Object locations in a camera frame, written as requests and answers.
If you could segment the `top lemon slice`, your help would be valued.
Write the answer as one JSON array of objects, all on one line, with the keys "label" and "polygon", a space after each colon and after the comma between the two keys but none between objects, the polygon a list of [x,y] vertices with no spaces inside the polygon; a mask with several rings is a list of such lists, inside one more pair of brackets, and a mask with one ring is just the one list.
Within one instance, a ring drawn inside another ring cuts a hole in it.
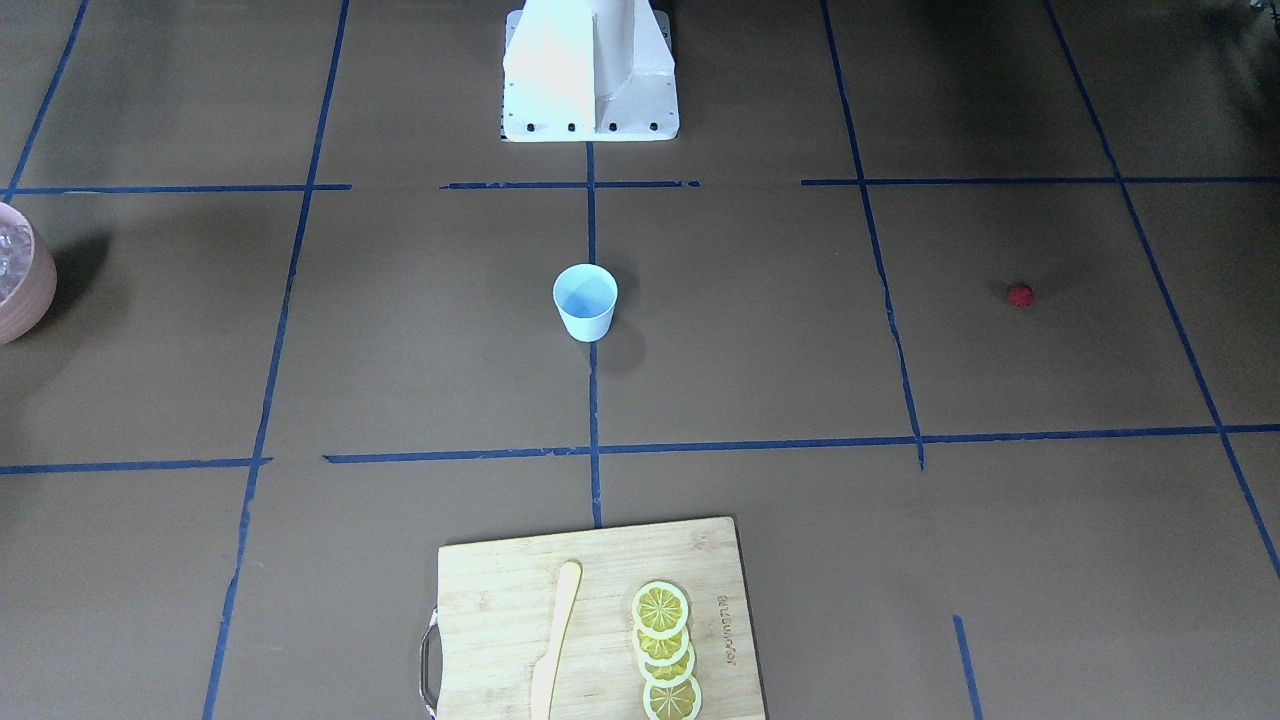
[{"label": "top lemon slice", "polygon": [[684,591],[675,583],[653,580],[635,592],[631,614],[637,632],[664,641],[685,630],[690,605]]}]

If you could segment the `pink bowl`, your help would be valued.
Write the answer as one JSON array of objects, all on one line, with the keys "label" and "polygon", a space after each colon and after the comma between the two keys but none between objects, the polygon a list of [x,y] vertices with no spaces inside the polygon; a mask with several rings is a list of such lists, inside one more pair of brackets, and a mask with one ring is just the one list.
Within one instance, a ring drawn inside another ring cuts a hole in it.
[{"label": "pink bowl", "polygon": [[35,259],[29,274],[14,295],[1,304],[3,345],[35,328],[50,309],[58,286],[58,272],[50,247],[20,211],[3,202],[1,227],[10,224],[29,227],[35,237]]}]

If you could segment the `yellow plastic knife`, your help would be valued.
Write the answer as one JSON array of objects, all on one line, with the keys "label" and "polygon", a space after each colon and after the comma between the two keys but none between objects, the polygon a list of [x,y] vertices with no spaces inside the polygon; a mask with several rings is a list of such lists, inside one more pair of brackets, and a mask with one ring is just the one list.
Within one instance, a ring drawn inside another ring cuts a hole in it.
[{"label": "yellow plastic knife", "polygon": [[549,719],[564,638],[576,602],[582,566],[576,560],[561,565],[553,596],[547,650],[532,665],[529,710],[531,719]]}]

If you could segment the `light blue cup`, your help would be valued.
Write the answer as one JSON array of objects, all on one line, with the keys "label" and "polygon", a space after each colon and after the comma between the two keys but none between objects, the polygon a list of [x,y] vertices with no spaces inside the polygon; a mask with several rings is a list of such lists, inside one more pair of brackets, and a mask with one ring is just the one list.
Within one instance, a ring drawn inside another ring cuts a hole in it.
[{"label": "light blue cup", "polygon": [[584,263],[557,275],[552,296],[566,332],[579,342],[593,343],[611,328],[620,288],[605,268]]}]

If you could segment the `red strawberry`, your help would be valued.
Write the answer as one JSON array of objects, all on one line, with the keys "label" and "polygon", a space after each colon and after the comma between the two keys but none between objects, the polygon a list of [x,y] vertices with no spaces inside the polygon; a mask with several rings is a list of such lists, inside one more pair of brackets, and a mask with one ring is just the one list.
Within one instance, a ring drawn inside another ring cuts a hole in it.
[{"label": "red strawberry", "polygon": [[1014,307],[1029,307],[1036,301],[1036,292],[1028,284],[1014,284],[1007,290],[1007,301]]}]

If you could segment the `lemon slice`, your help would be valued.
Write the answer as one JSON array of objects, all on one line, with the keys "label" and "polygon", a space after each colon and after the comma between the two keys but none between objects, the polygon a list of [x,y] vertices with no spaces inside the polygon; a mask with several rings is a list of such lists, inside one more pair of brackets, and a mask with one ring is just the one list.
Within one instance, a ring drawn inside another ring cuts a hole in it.
[{"label": "lemon slice", "polygon": [[634,650],[641,664],[654,667],[668,667],[684,661],[690,650],[689,629],[682,628],[678,633],[657,638],[643,630],[632,633]]},{"label": "lemon slice", "polygon": [[684,591],[675,583],[653,580],[635,592],[631,614],[637,632],[664,641],[685,630],[690,605]]},{"label": "lemon slice", "polygon": [[672,657],[667,665],[657,665],[645,653],[637,656],[637,667],[646,684],[658,688],[671,688],[687,682],[696,667],[696,651],[689,646],[681,655]]},{"label": "lemon slice", "polygon": [[695,676],[668,685],[655,680],[646,680],[644,684],[641,707],[646,719],[698,719],[701,706],[701,685]]}]

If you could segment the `bamboo cutting board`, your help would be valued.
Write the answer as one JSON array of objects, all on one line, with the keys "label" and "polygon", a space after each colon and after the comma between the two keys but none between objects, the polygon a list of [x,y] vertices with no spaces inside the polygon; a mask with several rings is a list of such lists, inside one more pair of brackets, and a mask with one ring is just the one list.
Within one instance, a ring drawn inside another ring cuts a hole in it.
[{"label": "bamboo cutting board", "polygon": [[698,719],[763,719],[765,702],[731,518],[666,521],[443,547],[431,624],[442,643],[438,719],[531,719],[559,568],[582,566],[549,719],[646,719],[631,614],[666,580],[687,597]]}]

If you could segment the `front lemon slice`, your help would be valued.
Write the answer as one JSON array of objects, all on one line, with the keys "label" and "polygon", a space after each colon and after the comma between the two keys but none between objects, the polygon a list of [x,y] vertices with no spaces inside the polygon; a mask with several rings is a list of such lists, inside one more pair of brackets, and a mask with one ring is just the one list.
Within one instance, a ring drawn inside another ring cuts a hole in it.
[{"label": "front lemon slice", "polygon": [[701,706],[701,685],[695,676],[668,685],[655,680],[646,680],[644,684],[641,707],[646,719],[698,719]]}]

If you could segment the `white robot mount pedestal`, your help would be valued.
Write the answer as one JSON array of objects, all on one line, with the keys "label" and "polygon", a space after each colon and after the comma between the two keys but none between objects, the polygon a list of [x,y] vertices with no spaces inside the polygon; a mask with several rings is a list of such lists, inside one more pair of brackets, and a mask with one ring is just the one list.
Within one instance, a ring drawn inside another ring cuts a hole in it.
[{"label": "white robot mount pedestal", "polygon": [[650,1],[526,1],[506,17],[502,65],[506,142],[678,136],[671,18]]}]

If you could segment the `clear ice cubes pile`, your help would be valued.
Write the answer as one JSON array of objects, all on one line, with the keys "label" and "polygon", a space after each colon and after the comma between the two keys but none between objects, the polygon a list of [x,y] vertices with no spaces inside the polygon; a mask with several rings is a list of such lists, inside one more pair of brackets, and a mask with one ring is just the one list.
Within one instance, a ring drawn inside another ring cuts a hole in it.
[{"label": "clear ice cubes pile", "polygon": [[1,302],[14,295],[29,274],[35,259],[35,237],[29,227],[3,225],[0,232],[0,297]]}]

